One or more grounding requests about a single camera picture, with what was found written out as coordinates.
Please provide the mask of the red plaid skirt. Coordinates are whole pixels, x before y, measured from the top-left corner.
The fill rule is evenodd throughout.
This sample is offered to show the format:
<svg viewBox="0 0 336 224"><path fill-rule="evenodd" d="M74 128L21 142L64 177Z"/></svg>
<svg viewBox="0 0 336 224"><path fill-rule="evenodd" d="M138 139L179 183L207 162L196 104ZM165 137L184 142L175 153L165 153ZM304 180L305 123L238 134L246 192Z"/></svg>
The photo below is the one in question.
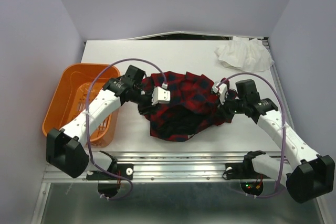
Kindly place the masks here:
<svg viewBox="0 0 336 224"><path fill-rule="evenodd" d="M215 125L231 123L219 111L218 96L212 92L214 81L190 72L164 73L171 92L168 104L139 105L138 112L150 122L150 135L170 142L185 142Z"/></svg>

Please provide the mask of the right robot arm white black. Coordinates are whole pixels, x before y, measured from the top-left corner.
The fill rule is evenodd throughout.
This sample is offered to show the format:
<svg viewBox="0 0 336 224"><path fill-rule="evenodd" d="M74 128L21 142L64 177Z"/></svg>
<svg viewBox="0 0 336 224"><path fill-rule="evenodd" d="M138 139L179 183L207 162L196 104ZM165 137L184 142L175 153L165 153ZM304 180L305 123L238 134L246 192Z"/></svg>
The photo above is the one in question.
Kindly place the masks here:
<svg viewBox="0 0 336 224"><path fill-rule="evenodd" d="M215 82L212 92L219 98L219 114L231 120L236 114L252 119L280 148L276 160L264 151L250 151L240 163L226 164L222 177L241 180L245 195L262 197L262 185L253 186L249 179L270 178L275 181L274 194L286 189L291 198L304 203L333 191L335 162L312 149L286 122L283 105L261 99L254 80L236 83L237 96L229 97L227 79Z"/></svg>

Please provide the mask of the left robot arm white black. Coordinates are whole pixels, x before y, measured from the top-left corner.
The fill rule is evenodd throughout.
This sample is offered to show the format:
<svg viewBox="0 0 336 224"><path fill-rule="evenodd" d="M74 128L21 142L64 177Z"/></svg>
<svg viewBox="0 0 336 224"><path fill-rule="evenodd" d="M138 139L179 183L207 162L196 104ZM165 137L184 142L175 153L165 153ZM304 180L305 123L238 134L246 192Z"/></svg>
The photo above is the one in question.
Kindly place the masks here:
<svg viewBox="0 0 336 224"><path fill-rule="evenodd" d="M126 102L154 109L169 102L167 82L155 85L148 92L141 86L145 72L129 66L126 73L110 78L91 99L86 96L84 110L59 128L51 128L46 135L46 161L72 178L87 171L99 171L106 179L121 178L118 161L110 154L91 148L91 135L104 120Z"/></svg>

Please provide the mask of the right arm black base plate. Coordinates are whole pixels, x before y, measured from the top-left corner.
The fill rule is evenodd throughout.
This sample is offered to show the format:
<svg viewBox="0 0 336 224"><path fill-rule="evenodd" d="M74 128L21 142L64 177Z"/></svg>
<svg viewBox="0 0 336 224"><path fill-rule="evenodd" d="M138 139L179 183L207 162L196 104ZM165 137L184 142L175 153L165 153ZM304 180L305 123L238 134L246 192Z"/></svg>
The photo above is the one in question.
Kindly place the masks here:
<svg viewBox="0 0 336 224"><path fill-rule="evenodd" d="M243 163L227 163L226 169L222 174L222 178L225 180L231 179L240 179L240 180L247 180L247 179L260 179L267 177L264 174L260 174L256 172L252 166L246 166Z"/></svg>

